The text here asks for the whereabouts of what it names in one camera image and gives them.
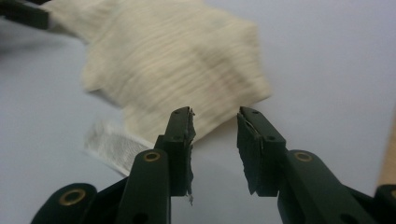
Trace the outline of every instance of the beige fabric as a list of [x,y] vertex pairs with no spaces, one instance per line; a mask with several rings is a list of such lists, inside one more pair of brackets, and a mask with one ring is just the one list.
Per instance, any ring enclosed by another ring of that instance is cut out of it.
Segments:
[[201,1],[53,0],[44,8],[90,43],[84,88],[117,102],[129,132],[152,143],[177,108],[193,108],[199,139],[270,94],[256,25]]

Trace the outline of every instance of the white table surface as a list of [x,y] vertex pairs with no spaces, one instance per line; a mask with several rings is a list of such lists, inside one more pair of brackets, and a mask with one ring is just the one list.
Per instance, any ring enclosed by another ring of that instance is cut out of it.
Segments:
[[[253,107],[316,153],[346,185],[373,195],[396,102],[395,1],[212,0],[258,23],[273,96]],[[0,20],[0,223],[29,223],[57,189],[121,176],[81,152],[118,108],[85,93],[85,47],[73,37]],[[250,196],[232,119],[192,154],[194,204],[173,223],[281,223],[276,198]]]

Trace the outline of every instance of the crumpled cloth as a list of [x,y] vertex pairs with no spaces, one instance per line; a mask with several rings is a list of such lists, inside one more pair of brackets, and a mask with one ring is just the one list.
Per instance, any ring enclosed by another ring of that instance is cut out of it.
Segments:
[[195,140],[270,95],[256,25],[197,0],[52,0],[42,6],[88,44],[86,91],[123,109],[127,130],[155,143],[190,106]]

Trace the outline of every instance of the gray background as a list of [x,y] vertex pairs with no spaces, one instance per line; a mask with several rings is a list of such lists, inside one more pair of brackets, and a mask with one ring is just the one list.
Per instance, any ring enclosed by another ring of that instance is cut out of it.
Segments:
[[[346,185],[373,195],[396,102],[395,1],[212,0],[258,23],[274,94],[253,107],[316,153]],[[121,179],[81,152],[97,119],[121,112],[80,84],[78,39],[0,21],[0,223],[29,223],[55,190]],[[232,119],[192,154],[194,204],[173,223],[281,223],[276,198],[248,193]]]

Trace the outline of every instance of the white cloth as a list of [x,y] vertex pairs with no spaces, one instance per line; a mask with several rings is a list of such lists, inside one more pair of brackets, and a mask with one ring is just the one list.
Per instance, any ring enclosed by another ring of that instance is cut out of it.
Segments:
[[270,95],[257,27],[196,0],[52,0],[43,6],[89,43],[87,91],[123,108],[127,130],[154,143],[190,106],[195,140]]

